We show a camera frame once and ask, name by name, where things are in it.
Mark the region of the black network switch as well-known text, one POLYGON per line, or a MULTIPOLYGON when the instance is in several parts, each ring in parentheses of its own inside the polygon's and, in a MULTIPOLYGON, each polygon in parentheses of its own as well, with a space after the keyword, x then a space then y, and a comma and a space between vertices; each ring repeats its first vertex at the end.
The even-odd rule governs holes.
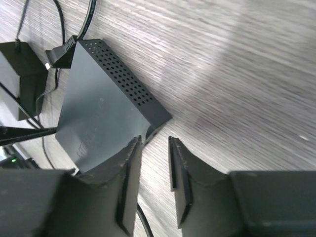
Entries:
POLYGON ((77 42, 55 137, 80 172, 134 137, 147 144, 171 118, 103 40, 77 42))

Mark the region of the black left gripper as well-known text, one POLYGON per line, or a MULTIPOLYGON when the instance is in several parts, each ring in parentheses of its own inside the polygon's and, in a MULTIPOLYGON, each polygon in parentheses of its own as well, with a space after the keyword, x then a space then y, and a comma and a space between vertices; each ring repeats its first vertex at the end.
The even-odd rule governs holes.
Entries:
POLYGON ((24 158, 13 146, 5 146, 23 141, 55 134, 56 127, 51 128, 18 128, 0 127, 0 168, 1 169, 39 169, 32 158, 24 158))

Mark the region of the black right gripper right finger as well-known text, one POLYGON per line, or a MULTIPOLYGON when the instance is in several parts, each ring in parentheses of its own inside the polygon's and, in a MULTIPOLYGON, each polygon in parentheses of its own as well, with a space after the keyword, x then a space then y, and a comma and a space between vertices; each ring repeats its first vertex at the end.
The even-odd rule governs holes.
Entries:
POLYGON ((314 171, 222 173, 168 138, 171 190, 185 237, 313 237, 314 171))

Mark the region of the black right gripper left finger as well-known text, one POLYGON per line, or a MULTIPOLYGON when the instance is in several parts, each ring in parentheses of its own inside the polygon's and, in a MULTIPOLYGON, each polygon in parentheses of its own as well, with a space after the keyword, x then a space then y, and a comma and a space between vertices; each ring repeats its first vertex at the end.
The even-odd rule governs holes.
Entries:
POLYGON ((134 233, 142 140, 88 172, 0 171, 3 237, 130 237, 134 233))

